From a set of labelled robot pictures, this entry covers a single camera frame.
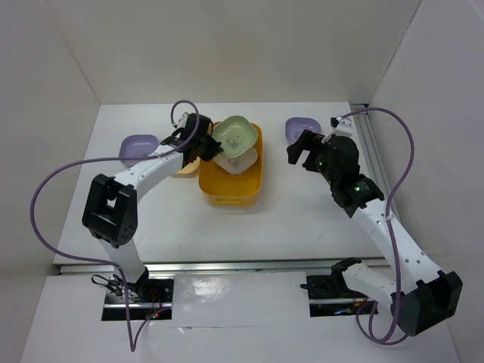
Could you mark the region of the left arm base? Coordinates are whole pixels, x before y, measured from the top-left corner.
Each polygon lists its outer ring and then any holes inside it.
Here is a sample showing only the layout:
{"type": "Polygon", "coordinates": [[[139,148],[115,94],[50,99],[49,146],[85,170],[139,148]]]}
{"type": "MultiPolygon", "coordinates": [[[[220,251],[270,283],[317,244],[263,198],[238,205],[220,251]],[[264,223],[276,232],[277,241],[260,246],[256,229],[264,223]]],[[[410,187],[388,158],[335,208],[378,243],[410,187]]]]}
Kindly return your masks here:
{"type": "MultiPolygon", "coordinates": [[[[126,304],[121,280],[114,275],[92,275],[91,282],[105,289],[102,321],[125,321],[126,304]]],[[[172,319],[174,278],[154,278],[141,294],[129,292],[129,311],[133,321],[172,319]]]]}

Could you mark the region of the green plate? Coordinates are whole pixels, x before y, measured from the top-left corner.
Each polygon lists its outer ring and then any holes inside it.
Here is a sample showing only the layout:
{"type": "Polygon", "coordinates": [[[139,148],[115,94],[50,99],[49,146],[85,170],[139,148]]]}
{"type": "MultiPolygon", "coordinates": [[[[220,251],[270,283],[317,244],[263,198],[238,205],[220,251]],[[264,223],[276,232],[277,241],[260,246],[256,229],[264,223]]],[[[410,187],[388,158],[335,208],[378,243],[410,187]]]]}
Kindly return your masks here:
{"type": "Polygon", "coordinates": [[[212,137],[221,144],[221,155],[232,159],[253,147],[259,134],[245,117],[230,116],[214,126],[212,137]]]}

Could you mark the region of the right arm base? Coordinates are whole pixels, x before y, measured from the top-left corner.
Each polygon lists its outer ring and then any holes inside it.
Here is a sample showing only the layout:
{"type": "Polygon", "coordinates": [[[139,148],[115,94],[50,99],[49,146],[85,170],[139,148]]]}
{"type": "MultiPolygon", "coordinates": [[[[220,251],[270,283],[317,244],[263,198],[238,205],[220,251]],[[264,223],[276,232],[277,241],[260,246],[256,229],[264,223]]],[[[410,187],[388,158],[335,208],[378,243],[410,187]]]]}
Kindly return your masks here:
{"type": "Polygon", "coordinates": [[[311,318],[355,315],[360,308],[363,315],[371,312],[372,299],[342,290],[330,275],[307,275],[299,287],[307,292],[311,318]]]}

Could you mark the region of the cream plate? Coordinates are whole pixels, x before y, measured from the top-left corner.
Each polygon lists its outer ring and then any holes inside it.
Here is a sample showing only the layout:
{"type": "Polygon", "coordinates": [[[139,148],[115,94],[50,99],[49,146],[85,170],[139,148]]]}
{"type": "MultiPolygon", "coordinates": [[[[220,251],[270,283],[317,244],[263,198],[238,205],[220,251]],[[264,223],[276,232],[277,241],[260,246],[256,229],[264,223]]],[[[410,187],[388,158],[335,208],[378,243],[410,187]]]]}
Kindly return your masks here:
{"type": "Polygon", "coordinates": [[[252,147],[234,158],[217,155],[215,163],[230,175],[241,175],[258,160],[258,156],[258,152],[252,147]]]}

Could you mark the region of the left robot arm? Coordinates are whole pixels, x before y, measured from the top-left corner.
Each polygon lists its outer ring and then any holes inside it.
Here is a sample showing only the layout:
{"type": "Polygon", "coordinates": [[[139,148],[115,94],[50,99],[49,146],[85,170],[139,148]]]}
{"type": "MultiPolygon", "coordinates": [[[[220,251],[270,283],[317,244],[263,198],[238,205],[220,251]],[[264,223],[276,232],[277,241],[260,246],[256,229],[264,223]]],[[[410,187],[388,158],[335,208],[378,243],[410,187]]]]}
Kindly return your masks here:
{"type": "Polygon", "coordinates": [[[191,113],[185,123],[160,142],[154,152],[113,176],[99,174],[92,180],[82,224],[101,242],[115,264],[115,279],[133,302],[149,293],[149,272],[134,242],[138,203],[164,179],[196,159],[210,161],[222,151],[212,137],[213,121],[191,113]]]}

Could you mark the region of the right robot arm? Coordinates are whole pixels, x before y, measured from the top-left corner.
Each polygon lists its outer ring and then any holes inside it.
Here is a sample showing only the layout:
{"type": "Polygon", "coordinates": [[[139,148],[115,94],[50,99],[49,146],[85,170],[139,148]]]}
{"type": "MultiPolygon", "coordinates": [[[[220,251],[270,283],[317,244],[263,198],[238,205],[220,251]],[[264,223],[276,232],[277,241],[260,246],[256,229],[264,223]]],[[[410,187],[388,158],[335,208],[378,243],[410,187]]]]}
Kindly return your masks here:
{"type": "Polygon", "coordinates": [[[360,172],[355,142],[305,130],[287,148],[288,162],[296,164],[303,151],[309,153],[303,168],[326,180],[336,204],[372,239],[395,273],[388,278],[360,259],[344,259],[332,267],[333,293],[364,294],[387,308],[396,326],[410,337],[452,317],[463,281],[456,272],[439,267],[396,220],[383,192],[360,172]]]}

